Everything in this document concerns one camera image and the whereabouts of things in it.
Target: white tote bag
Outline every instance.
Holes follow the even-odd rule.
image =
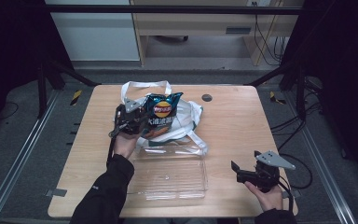
[[[165,87],[165,94],[171,94],[172,88],[168,81],[160,82],[127,82],[121,88],[121,101],[124,103],[127,98],[127,90],[129,88],[150,88],[150,87]],[[145,96],[139,99],[132,99],[140,104],[145,100]],[[137,147],[152,147],[159,146],[173,140],[186,140],[188,136],[200,149],[202,154],[206,154],[208,146],[195,133],[197,125],[200,123],[200,116],[202,113],[202,106],[192,101],[179,100],[177,105],[176,117],[168,132],[157,136],[153,139],[146,140],[142,137],[137,142]]]

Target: white wall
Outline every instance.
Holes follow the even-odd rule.
[[[128,5],[128,0],[45,0],[46,4]],[[130,13],[51,13],[72,61],[139,61]]]

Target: wooden desk panel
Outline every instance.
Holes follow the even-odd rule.
[[[120,104],[121,86],[95,88],[79,127],[76,140],[62,172],[58,189],[67,189],[65,197],[54,196],[48,213],[52,217],[70,217],[94,180],[105,171],[113,129],[112,117]],[[122,217],[254,217],[262,211],[256,197],[236,182],[230,162],[241,169],[254,170],[254,150],[276,151],[269,125],[254,87],[247,86],[172,86],[182,91],[183,99],[202,105],[196,133],[209,146],[205,157],[208,190],[205,198],[178,201],[136,201],[128,197]],[[151,90],[129,91],[135,99]],[[211,102],[201,96],[211,94]]]

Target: person's right arm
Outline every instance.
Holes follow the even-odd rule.
[[[263,193],[250,182],[245,182],[245,186],[255,195],[264,211],[255,218],[255,224],[297,224],[292,212],[282,210],[282,190],[278,185],[267,193]]]

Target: black horizontal bar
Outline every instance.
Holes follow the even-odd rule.
[[[125,6],[125,5],[26,5],[28,9],[67,13],[179,13],[179,14],[251,14],[302,15],[322,13],[303,7],[215,7],[215,6]]]

